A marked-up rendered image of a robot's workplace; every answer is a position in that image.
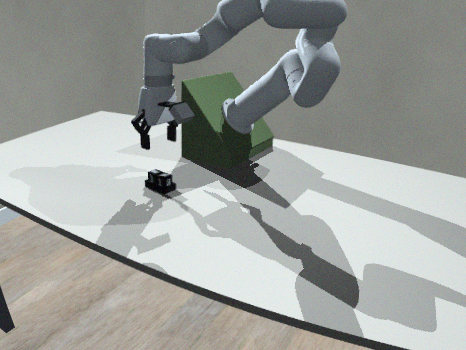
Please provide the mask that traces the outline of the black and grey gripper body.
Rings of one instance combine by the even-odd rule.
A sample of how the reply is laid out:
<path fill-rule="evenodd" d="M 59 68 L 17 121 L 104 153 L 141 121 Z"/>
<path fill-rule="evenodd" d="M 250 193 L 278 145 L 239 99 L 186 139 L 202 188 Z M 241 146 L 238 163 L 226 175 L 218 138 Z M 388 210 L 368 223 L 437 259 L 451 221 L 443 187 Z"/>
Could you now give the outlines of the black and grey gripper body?
<path fill-rule="evenodd" d="M 173 121 L 174 118 L 171 115 L 169 108 L 158 106 L 158 103 L 166 101 L 176 103 L 176 94 L 173 84 L 163 87 L 141 87 L 138 113 L 144 109 L 145 116 L 139 123 L 142 124 L 144 118 L 146 119 L 148 126 L 155 126 Z"/>

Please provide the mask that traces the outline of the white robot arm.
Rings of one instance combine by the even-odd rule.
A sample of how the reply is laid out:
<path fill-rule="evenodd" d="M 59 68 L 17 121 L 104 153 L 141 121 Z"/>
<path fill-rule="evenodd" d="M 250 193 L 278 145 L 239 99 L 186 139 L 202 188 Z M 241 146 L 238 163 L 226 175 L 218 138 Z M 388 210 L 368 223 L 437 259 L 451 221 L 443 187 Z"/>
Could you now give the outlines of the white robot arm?
<path fill-rule="evenodd" d="M 223 102 L 227 123 L 237 132 L 248 134 L 253 130 L 252 123 L 285 101 L 290 93 L 295 103 L 304 108 L 324 99 L 340 73 L 333 38 L 347 17 L 344 0 L 222 0 L 217 10 L 209 22 L 193 33 L 145 37 L 144 86 L 172 85 L 172 63 L 184 64 L 208 56 L 263 17 L 275 28 L 301 29 L 297 49 L 287 52 L 235 100 Z"/>

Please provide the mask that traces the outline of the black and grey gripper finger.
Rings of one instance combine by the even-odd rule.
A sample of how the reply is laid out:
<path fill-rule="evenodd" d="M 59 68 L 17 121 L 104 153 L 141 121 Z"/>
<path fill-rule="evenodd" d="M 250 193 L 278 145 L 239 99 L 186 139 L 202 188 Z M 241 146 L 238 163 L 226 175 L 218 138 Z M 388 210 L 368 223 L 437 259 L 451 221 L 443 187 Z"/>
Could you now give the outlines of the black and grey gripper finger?
<path fill-rule="evenodd" d="M 134 129 L 140 134 L 141 148 L 149 150 L 150 149 L 150 135 L 148 132 L 151 126 L 147 125 L 147 121 L 144 118 L 141 126 L 139 124 L 140 120 L 145 116 L 145 110 L 143 109 L 139 114 L 137 114 L 131 121 Z M 146 127 L 146 128 L 145 128 Z M 145 128 L 145 130 L 143 129 Z"/>
<path fill-rule="evenodd" d="M 178 127 L 178 124 L 175 120 L 167 123 L 169 124 L 167 126 L 167 140 L 176 142 L 176 127 Z"/>

